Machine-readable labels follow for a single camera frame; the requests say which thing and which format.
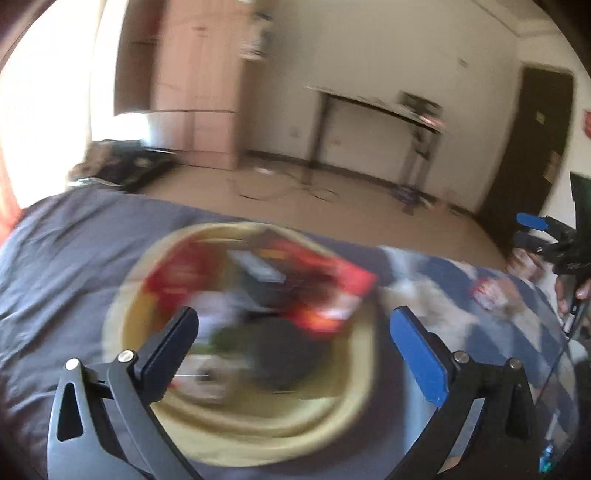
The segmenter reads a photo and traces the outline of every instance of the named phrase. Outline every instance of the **yellow bowl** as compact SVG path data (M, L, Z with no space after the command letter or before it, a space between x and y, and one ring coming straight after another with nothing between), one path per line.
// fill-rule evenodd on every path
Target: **yellow bowl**
M139 349L154 325L161 323L155 318L155 297L142 286L175 245L194 238L224 251L266 228L334 256L299 233L259 223L213 223L176 231L143 255L120 288L103 327L105 361L122 350ZM214 283L212 289L223 290L226 275L220 274ZM332 342L322 367L295 392L273 394L245 381L239 394L213 406L194 403L169 389L152 409L186 456L209 465L256 466L305 455L335 440L361 414L374 379L374 336L374 306L364 302Z

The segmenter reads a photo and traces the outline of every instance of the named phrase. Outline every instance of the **dark wooden door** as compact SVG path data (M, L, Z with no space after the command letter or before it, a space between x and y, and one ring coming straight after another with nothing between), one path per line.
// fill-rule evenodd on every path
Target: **dark wooden door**
M558 177L569 135L573 76L522 70L518 111L495 181L476 215L507 254L519 230L517 213L539 214Z

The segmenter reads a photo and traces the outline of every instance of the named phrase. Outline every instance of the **black desk frame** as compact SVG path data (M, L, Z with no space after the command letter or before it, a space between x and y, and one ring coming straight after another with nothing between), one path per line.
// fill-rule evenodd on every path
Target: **black desk frame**
M427 175L431 169L433 163L433 155L436 152L439 144L439 138L441 137L441 130L436 127L429 126L427 123L415 120L409 116L401 113L394 112L388 108L381 107L374 103L369 103L362 99L354 99L337 93L327 92L325 90L317 90L320 94L320 108L318 110L318 117L316 121L316 129L312 135L313 145L311 149L311 156L308 162L308 168L304 171L302 176L302 183L306 186L312 185L313 170L317 170L320 165L320 150L324 143L324 137L326 135L327 120L332 111L332 107L335 101L350 103L352 105L358 105L363 108L369 108L377 112L385 113L386 115L393 116L406 123L411 124L414 127L413 130L413 143L406 156L400 178L398 179L397 189L401 187L414 192L414 201L406 204L404 212L412 215L414 206L418 203L418 198L423 194L425 182L427 181ZM415 162L417 157L423 159L423 163L419 169L417 179L413 185L410 185L410 177L413 173Z

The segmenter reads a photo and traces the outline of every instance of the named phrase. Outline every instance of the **beige tile floor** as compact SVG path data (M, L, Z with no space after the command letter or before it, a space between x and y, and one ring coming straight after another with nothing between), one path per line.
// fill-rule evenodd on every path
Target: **beige tile floor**
M275 163L273 167L296 177L301 175L301 168L296 166ZM332 173L315 172L314 185L333 190L338 197L327 194L334 201L324 202L298 190L298 182L289 176L264 175L252 165L237 171L181 166L149 185L143 193L371 247L390 245L473 265L504 266L501 253L470 218L423 207L409 216L402 212L401 204L388 189ZM244 195L275 199L246 199L238 196L236 189Z

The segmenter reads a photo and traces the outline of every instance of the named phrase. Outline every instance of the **cable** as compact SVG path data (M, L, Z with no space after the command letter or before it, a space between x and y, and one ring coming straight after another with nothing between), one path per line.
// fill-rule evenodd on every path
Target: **cable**
M554 365L552 365L552 368L550 369L550 373L548 375L548 378L546 378L546 381L544 382L544 385L542 386L542 390L540 390L540 394L538 395L538 398L535 399L534 407L538 406L538 402L542 398L542 395L544 394L544 392L546 391L546 388L548 387L548 384L550 383L550 378L552 378L552 375L555 374L554 371L558 367L558 363L560 363L561 358L566 353L566 350L569 347L570 341L573 339L575 332L579 329L580 325L582 324L583 319L587 315L588 309L589 309L589 302L588 301L581 303L581 305L579 306L579 309L577 310L577 315L574 318L570 332L569 332L569 334L567 334L567 340L564 343L564 345L562 346L562 349L560 351L560 355L558 356L558 358L554 362Z
M275 160L275 161L267 162L267 164L269 164L269 163L277 164L277 163L279 163L279 161ZM253 196L245 195L244 193L242 193L242 191L240 190L240 187L238 185L238 182L236 182L236 180L228 179L228 182L230 183L231 189L235 195L242 197L242 198L246 198L248 200L254 200L256 202L271 202L274 200L279 200L279 199L282 199L283 197L288 196L290 193L299 192L299 191L307 192L310 195L312 195L313 197L315 197L319 200L322 200L323 202L327 202L327 203L334 203L340 199L339 194L336 193L334 190L326 189L324 187L313 187L313 186L303 185L298 178L294 177L285 168L269 168L269 170L272 170L279 175L285 175L286 177L289 177L292 180L295 180L299 185L290 187L283 192L269 195L266 197L253 197ZM333 196L334 198L332 198L332 199L325 198L322 196L322 192L328 192L329 196Z

